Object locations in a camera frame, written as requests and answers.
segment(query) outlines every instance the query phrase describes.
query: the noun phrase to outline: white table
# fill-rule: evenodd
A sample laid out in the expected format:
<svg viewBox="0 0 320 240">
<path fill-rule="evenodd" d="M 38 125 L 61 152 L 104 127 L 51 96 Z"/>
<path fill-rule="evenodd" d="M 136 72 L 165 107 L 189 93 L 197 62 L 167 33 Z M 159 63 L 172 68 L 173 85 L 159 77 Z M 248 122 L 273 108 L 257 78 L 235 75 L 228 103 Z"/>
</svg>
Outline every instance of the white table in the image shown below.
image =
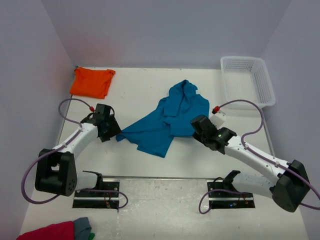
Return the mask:
<svg viewBox="0 0 320 240">
<path fill-rule="evenodd" d="M 168 95 L 170 87 L 188 79 L 210 102 L 210 108 L 225 102 L 220 70 L 113 68 L 116 71 L 105 99 L 79 97 L 92 106 L 111 105 L 123 129 L 141 119 Z M 238 135 L 259 126 L 254 110 L 224 109 L 223 126 Z M 88 108 L 73 101 L 67 117 L 82 120 Z M 60 141 L 67 138 L 76 125 L 65 122 Z M 261 130 L 246 139 L 269 153 L 267 134 Z M 126 139 L 113 138 L 100 142 L 97 138 L 76 160 L 77 171 L 100 172 L 105 176 L 216 178 L 232 170 L 259 174 L 231 157 L 213 152 L 193 138 L 175 137 L 165 158 L 138 151 Z M 52 223 L 89 217 L 96 239 L 308 239 L 300 210 L 288 213 L 271 199 L 254 195 L 255 209 L 212 210 L 198 213 L 198 203 L 206 192 L 206 181 L 194 180 L 121 180 L 120 189 L 129 197 L 129 205 L 119 213 L 105 209 L 72 209 L 72 197 L 59 197 L 45 205 L 30 204 L 21 233 Z M 33 191 L 32 198 L 44 199 L 48 194 Z"/>
</svg>

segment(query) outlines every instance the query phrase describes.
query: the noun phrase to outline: gray wall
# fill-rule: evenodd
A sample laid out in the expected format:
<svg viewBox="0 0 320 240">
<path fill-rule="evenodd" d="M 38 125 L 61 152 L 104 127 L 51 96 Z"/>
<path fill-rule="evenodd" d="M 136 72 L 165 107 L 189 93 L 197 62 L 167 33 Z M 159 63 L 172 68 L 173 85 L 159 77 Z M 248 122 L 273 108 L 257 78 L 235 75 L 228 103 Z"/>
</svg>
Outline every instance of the gray wall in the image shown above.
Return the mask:
<svg viewBox="0 0 320 240">
<path fill-rule="evenodd" d="M 73 69 L 40 1 L 0 1 L 0 239 L 20 233 L 28 207 L 21 179 L 38 152 L 57 141 L 57 106 L 69 96 Z"/>
<path fill-rule="evenodd" d="M 75 65 L 220 68 L 260 57 L 290 0 L 42 0 Z"/>
<path fill-rule="evenodd" d="M 312 184 L 320 189 L 320 1 L 293 0 L 262 57 L 277 103 L 264 111 L 275 153 L 302 161 Z M 320 206 L 309 193 L 305 203 Z M 301 207 L 311 240 L 320 235 L 320 213 Z"/>
</svg>

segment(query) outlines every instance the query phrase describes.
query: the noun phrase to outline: white plastic laundry basket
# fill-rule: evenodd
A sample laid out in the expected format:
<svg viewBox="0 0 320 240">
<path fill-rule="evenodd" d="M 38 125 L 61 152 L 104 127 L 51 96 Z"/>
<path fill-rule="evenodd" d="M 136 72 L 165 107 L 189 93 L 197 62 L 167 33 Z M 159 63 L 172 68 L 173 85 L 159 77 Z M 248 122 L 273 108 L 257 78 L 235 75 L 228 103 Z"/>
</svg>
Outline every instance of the white plastic laundry basket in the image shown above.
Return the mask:
<svg viewBox="0 0 320 240">
<path fill-rule="evenodd" d="M 221 58 L 221 70 L 227 101 L 245 99 L 260 108 L 276 103 L 267 66 L 261 58 L 224 56 Z M 234 103 L 233 107 L 252 109 L 245 102 Z"/>
</svg>

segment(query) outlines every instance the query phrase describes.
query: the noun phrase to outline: crumpled blue fabric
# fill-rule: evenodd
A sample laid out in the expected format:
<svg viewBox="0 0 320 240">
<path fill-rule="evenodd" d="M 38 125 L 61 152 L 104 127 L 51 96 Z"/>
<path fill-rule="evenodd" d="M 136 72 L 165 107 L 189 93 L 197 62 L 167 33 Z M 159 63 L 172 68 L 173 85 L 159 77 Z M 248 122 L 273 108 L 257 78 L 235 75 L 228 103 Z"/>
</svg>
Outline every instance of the crumpled blue fabric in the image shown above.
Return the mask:
<svg viewBox="0 0 320 240">
<path fill-rule="evenodd" d="M 209 101 L 197 89 L 188 80 L 177 83 L 154 111 L 123 129 L 116 140 L 128 139 L 138 150 L 164 158 L 174 137 L 193 135 L 193 118 L 209 115 Z"/>
</svg>

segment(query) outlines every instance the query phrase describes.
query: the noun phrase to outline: orange cloth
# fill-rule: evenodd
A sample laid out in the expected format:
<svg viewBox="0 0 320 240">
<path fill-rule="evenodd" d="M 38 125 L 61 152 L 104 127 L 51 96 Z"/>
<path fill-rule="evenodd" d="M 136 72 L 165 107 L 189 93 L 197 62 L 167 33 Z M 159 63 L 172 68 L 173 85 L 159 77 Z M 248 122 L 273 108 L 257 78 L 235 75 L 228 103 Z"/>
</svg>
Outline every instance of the orange cloth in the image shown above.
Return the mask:
<svg viewBox="0 0 320 240">
<path fill-rule="evenodd" d="M 74 70 L 75 80 L 70 89 L 70 94 L 97 99 L 104 99 L 108 94 L 112 77 L 116 71 L 91 70 L 78 67 Z"/>
</svg>

